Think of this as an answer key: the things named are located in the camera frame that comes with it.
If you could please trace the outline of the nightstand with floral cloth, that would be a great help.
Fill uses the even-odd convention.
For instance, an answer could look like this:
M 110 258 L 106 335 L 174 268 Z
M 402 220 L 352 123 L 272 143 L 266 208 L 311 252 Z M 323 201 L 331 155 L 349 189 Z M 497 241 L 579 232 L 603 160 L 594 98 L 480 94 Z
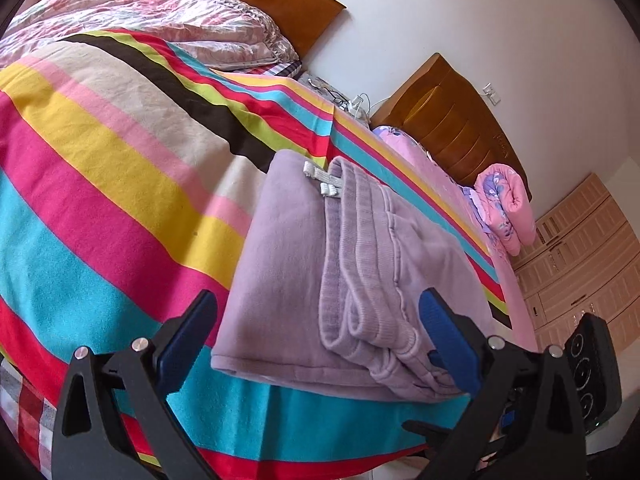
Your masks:
M 334 88 L 332 84 L 329 84 L 327 81 L 312 74 L 311 72 L 301 73 L 297 80 L 306 87 L 311 88 L 311 90 L 314 90 L 314 92 L 318 93 L 319 96 L 322 96 L 322 98 L 325 98 L 346 114 L 349 114 L 347 111 L 347 102 L 353 98 L 346 96 L 346 94 L 337 90 L 337 88 Z M 358 120 L 358 122 L 361 122 L 366 127 L 370 126 L 369 117 L 367 119 Z

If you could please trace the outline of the plaid bed sheet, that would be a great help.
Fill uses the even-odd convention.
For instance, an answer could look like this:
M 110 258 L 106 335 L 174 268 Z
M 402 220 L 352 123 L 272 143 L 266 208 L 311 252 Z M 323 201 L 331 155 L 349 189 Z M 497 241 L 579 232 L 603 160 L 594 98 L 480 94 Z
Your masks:
M 1 419 L 30 462 L 51 479 L 55 407 L 5 359 L 1 359 Z

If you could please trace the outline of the wall socket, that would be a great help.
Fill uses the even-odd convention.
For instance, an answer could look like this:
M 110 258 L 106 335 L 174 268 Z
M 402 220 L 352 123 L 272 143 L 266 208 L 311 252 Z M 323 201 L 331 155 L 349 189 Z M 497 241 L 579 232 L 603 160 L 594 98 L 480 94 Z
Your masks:
M 484 96 L 486 96 L 486 99 L 491 102 L 492 106 L 497 106 L 501 102 L 501 98 L 492 84 L 485 84 L 483 87 L 483 93 Z

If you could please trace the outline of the lilac sweatpants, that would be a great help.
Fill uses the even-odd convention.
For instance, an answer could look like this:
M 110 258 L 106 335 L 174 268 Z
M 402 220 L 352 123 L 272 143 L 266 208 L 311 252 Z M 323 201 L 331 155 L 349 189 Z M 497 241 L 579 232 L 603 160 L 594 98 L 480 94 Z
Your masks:
M 488 300 L 458 240 L 360 167 L 273 157 L 210 365 L 277 386 L 375 401 L 435 403 L 460 389 L 422 321 L 434 289 L 478 329 Z

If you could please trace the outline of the pink floral quilt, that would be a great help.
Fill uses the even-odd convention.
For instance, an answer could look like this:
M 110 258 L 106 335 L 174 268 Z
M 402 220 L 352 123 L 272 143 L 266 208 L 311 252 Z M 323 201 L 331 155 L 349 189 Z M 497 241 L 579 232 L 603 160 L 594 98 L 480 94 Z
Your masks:
M 50 42 L 107 29 L 172 42 L 214 70 L 299 60 L 272 17 L 241 0 L 40 0 L 9 24 L 1 65 Z

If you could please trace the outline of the pink bed sheet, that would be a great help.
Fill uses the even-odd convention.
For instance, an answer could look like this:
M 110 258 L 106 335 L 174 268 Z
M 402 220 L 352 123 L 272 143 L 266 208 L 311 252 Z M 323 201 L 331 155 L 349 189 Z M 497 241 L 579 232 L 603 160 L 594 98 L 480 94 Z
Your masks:
M 396 157 L 427 186 L 427 197 L 440 215 L 438 222 L 452 227 L 483 283 L 498 334 L 528 350 L 536 350 L 533 322 L 518 287 L 511 257 L 503 255 L 480 228 L 460 190 L 466 185 L 457 184 L 427 150 L 402 130 L 381 126 L 374 128 L 373 134 L 395 151 Z

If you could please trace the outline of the rainbow striped blanket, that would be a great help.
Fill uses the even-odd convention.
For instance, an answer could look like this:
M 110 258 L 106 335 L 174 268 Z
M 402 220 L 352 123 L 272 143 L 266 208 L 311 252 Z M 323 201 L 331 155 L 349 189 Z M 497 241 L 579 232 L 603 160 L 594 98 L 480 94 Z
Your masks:
M 273 156 L 342 156 L 439 223 L 427 186 L 290 78 L 209 70 L 128 30 L 1 73 L 1 359 L 54 407 L 73 351 L 150 336 L 202 289 L 224 304 Z

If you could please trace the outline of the right wooden headboard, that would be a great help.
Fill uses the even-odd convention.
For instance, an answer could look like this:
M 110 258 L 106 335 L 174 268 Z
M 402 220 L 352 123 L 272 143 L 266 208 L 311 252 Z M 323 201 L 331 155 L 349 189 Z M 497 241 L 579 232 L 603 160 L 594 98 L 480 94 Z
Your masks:
M 494 114 L 472 84 L 435 53 L 370 118 L 402 130 L 457 183 L 470 186 L 492 164 L 526 172 Z

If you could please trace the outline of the rolled pink floral duvet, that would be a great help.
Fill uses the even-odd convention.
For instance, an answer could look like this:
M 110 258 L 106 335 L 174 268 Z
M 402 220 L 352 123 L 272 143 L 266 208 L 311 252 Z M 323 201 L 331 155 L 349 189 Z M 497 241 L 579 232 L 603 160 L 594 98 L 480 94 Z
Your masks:
M 536 223 L 521 176 L 510 166 L 492 164 L 473 186 L 460 188 L 480 228 L 503 255 L 516 257 L 536 240 Z

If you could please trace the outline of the white power strip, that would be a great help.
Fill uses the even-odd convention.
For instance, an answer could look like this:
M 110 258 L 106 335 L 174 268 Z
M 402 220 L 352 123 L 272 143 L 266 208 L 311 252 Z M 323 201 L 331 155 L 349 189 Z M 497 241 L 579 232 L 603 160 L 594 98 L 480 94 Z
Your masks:
M 370 98 L 367 93 L 360 93 L 347 102 L 347 111 L 358 120 L 367 119 L 371 109 Z

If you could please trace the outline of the beige wardrobe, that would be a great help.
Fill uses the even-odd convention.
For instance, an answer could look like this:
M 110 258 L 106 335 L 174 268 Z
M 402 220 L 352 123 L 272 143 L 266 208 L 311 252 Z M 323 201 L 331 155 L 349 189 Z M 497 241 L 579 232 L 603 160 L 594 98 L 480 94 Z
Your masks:
M 586 313 L 608 323 L 614 349 L 639 338 L 639 240 L 590 174 L 536 221 L 536 240 L 511 259 L 539 347 L 564 344 Z

